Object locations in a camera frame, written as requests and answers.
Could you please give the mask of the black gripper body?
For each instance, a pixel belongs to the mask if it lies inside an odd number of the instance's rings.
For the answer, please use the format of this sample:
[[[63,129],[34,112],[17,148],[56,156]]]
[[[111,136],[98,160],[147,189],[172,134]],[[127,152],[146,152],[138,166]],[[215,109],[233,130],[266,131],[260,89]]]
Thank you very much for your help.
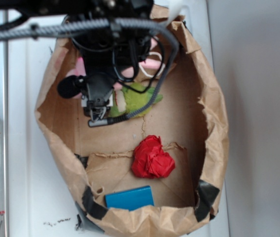
[[[107,25],[94,28],[72,38],[73,45],[80,51],[85,68],[116,68],[119,74],[131,69],[131,75],[123,76],[132,81],[139,72],[139,63],[146,60],[151,49],[150,29],[144,28],[149,15],[139,16],[93,16],[79,14],[70,16],[70,22],[84,23],[105,21]]]

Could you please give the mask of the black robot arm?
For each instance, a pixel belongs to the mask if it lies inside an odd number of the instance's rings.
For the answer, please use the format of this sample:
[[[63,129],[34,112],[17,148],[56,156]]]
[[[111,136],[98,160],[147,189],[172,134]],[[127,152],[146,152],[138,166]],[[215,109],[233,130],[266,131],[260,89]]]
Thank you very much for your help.
[[[85,66],[98,73],[113,67],[113,78],[132,82],[139,73],[139,63],[145,61],[151,40],[149,31],[135,27],[114,29],[114,19],[149,20],[152,0],[0,0],[0,10],[14,9],[21,16],[0,25],[0,41],[27,37],[71,38]],[[26,32],[15,27],[31,17],[66,14],[70,25],[32,26]]]

